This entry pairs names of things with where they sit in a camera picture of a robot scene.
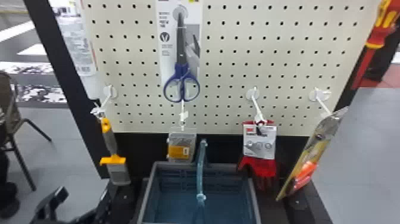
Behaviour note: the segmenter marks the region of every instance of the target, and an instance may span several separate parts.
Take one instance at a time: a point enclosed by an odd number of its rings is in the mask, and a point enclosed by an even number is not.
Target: white pegboard
[[[308,136],[321,107],[308,94],[332,94],[334,109],[376,17],[379,0],[204,2],[200,96],[186,104],[199,133],[240,134],[260,90],[265,118],[279,135]],[[105,84],[118,89],[107,108],[116,132],[168,132],[180,104],[163,96],[155,1],[88,0],[84,14]]]

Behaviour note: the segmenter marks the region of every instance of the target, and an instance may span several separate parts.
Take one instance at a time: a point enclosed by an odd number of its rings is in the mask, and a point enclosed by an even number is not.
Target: scissors
[[[190,72],[188,59],[185,53],[186,28],[183,23],[182,13],[178,14],[177,52],[175,73],[164,85],[164,96],[171,102],[189,102],[200,94],[200,84],[196,77]]]

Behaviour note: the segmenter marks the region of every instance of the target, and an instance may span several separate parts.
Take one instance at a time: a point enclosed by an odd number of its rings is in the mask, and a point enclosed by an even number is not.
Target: orange hand tool
[[[400,15],[400,0],[382,0],[378,8],[378,17],[367,39],[364,58],[358,68],[351,89],[360,86],[363,75],[375,54],[376,49],[385,45],[385,38],[393,32],[394,24]]]

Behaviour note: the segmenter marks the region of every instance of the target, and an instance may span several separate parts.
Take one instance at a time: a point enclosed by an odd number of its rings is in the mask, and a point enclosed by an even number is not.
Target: chair leg
[[[17,157],[17,160],[18,160],[18,162],[20,163],[20,166],[21,166],[21,168],[22,168],[22,171],[23,171],[24,174],[25,174],[25,177],[26,177],[26,179],[27,179],[27,181],[28,181],[28,183],[29,183],[29,185],[30,185],[30,188],[32,189],[32,191],[36,191],[35,183],[33,182],[33,179],[32,179],[32,177],[31,177],[31,175],[30,175],[30,173],[29,173],[29,170],[28,170],[28,168],[26,167],[25,161],[24,161],[24,159],[22,158],[22,155],[21,155],[21,153],[20,153],[20,150],[18,149],[17,144],[15,143],[14,136],[9,135],[9,137],[10,137],[11,146],[12,146],[12,148],[14,149],[13,151],[14,151],[14,153],[15,153],[15,156]]]
[[[47,139],[47,141],[49,141],[49,142],[52,141],[51,138],[48,135],[46,135],[46,133],[43,132],[39,127],[37,127],[36,124],[33,123],[31,120],[23,119],[22,122],[27,122],[31,127],[33,127],[37,132],[39,132],[43,137],[45,137]]]

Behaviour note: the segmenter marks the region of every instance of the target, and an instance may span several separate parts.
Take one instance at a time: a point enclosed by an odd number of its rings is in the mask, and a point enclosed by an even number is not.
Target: white plastic hook
[[[115,89],[115,87],[113,87],[112,85],[108,85],[106,86],[104,89],[104,94],[107,96],[105,98],[105,100],[101,103],[101,105],[99,106],[97,103],[95,103],[95,108],[92,109],[92,111],[90,112],[91,114],[94,114],[97,118],[100,118],[104,115],[105,113],[105,105],[107,104],[107,102],[110,99],[114,99],[115,97],[117,97],[117,90]]]
[[[332,112],[328,109],[328,107],[324,104],[323,101],[329,99],[329,96],[332,92],[326,90],[323,91],[317,87],[314,87],[314,90],[310,92],[309,99],[313,102],[317,101],[321,107],[325,110],[325,113],[321,114],[321,117],[325,118],[332,114]]]
[[[189,117],[189,112],[185,111],[185,101],[180,102],[179,125],[182,131],[185,129],[185,120]]]
[[[258,97],[260,97],[260,92],[258,91],[256,86],[254,86],[254,88],[249,89],[247,91],[246,98],[248,100],[251,100],[255,107],[256,115],[254,116],[254,122],[256,124],[261,121],[264,121],[263,113],[261,112],[260,107],[258,106],[257,101],[256,101],[256,99],[258,99]]]

